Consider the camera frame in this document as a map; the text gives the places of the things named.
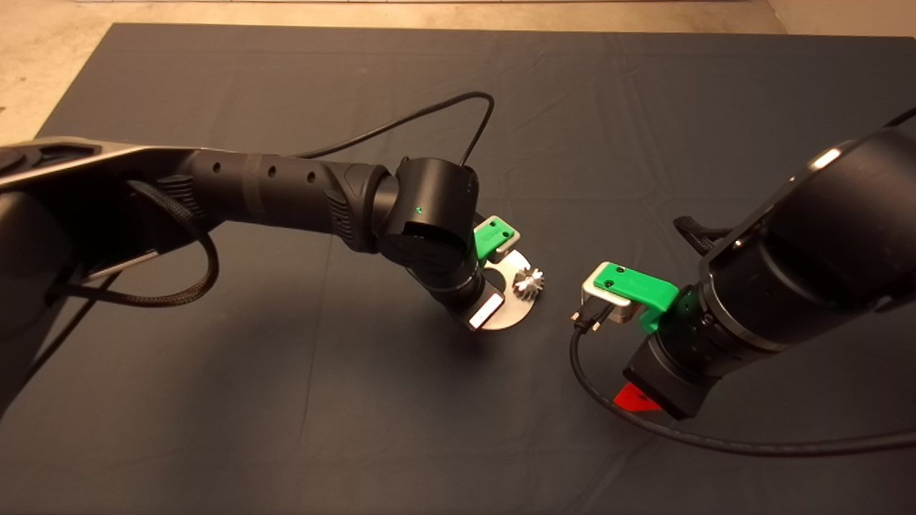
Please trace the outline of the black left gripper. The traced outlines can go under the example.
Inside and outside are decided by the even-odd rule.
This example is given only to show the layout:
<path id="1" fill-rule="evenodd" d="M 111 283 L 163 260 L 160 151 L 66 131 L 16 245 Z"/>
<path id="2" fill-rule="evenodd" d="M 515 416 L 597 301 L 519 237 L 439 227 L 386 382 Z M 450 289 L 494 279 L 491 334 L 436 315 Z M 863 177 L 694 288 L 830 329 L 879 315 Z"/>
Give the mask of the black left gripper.
<path id="1" fill-rule="evenodd" d="M 449 273 L 429 273 L 427 290 L 433 299 L 469 330 L 485 330 L 498 310 L 506 307 L 506 280 L 478 261 L 461 264 Z"/>

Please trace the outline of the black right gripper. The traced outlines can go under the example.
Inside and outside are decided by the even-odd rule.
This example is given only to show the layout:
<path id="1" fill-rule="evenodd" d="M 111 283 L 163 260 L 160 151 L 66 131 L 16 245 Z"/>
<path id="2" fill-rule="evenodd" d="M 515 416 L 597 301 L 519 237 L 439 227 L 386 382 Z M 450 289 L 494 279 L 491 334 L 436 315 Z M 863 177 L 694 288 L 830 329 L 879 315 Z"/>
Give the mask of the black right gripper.
<path id="1" fill-rule="evenodd" d="M 628 413 L 666 411 L 697 417 L 716 385 L 716 340 L 697 325 L 661 325 L 645 337 L 623 371 L 631 382 L 614 397 Z"/>

